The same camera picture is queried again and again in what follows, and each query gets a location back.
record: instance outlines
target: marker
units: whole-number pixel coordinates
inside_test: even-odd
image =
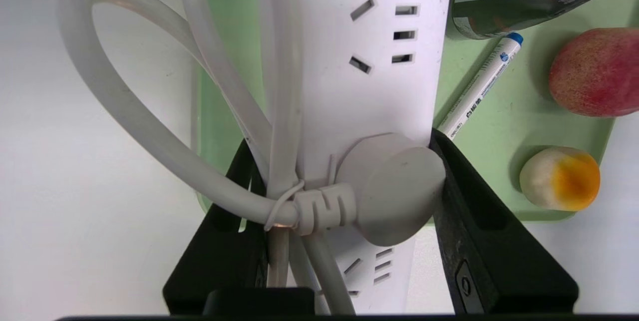
[[[459,99],[448,115],[441,122],[439,130],[450,140],[454,139],[459,129],[468,121],[468,118],[475,112],[479,103],[486,97],[495,81],[502,75],[508,64],[513,61],[517,52],[521,49],[523,37],[516,32],[512,32],[503,37],[495,47],[488,59],[479,68],[475,77],[470,80],[468,86],[461,93]]]

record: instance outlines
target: white power strip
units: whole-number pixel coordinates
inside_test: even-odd
[[[302,0],[299,172],[308,187],[328,184],[331,166],[364,137],[396,132],[428,143],[448,2]],[[379,248],[354,228],[327,237],[358,314],[404,311],[413,239]]]

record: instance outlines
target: red peach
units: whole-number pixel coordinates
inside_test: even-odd
[[[575,114],[609,118],[639,111],[639,28],[592,29],[550,68],[550,93]]]

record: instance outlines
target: outlet slot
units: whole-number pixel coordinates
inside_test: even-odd
[[[351,266],[347,267],[346,270],[344,270],[344,275],[353,271],[355,267],[358,267],[360,264],[361,264],[360,258],[358,258],[357,260],[354,260],[353,264],[351,264]]]
[[[397,5],[395,15],[417,15],[419,7],[417,5]]]
[[[391,255],[392,253],[393,253],[393,248],[386,249],[384,251],[377,253],[375,255],[375,259],[379,260],[380,258],[387,257],[388,255]]]
[[[379,264],[375,267],[375,272],[379,273],[379,271],[382,271],[384,269],[388,269],[388,267],[392,266],[393,262],[392,261],[386,261],[383,264]]]
[[[366,12],[369,12],[375,7],[375,0],[366,0],[362,5],[359,5],[357,9],[351,12],[351,20],[356,21],[361,18]]]
[[[372,70],[372,66],[370,66],[369,64],[366,64],[360,59],[357,59],[356,57],[351,57],[351,61],[349,61],[348,63],[367,74],[369,74],[370,71]]]
[[[396,31],[393,33],[393,40],[410,40],[417,36],[416,30]]]
[[[413,62],[412,53],[404,53],[402,55],[393,55],[391,61],[393,64],[402,64],[406,62]]]
[[[375,280],[372,280],[372,284],[377,285],[381,282],[385,282],[388,279],[390,279],[390,273],[385,273],[382,276],[379,276],[379,278],[375,278]]]

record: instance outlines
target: green tray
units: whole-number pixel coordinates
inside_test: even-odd
[[[231,61],[249,91],[264,105],[258,0],[209,1]],[[633,5],[635,0],[611,1],[592,0],[555,20],[523,30],[521,52],[455,139],[473,166],[523,221],[556,221],[572,214],[539,209],[521,194],[519,171],[534,153],[549,145],[565,145],[586,150],[601,161],[613,120],[585,118],[562,110],[548,93],[546,75],[555,53],[580,32],[629,25],[631,8],[621,5]],[[433,125],[438,125],[495,43],[446,40]],[[201,68],[197,103],[198,153],[225,173],[242,135],[217,87]],[[208,210],[211,201],[203,196],[199,201]]]
[[[258,0],[209,0],[209,4],[227,55],[264,109]],[[221,92],[201,67],[197,76],[198,154],[224,174],[240,146],[242,132]],[[206,212],[211,201],[199,193],[198,200]]]
[[[585,150],[601,162],[614,123],[614,119],[571,114],[555,103],[548,90],[553,58],[585,30],[631,25],[635,3],[592,0],[522,30],[524,42],[516,59],[457,134],[459,150],[521,221],[558,221],[573,214],[541,209],[527,201],[519,185],[523,164],[553,145]],[[433,125],[439,125],[497,42],[446,39]]]

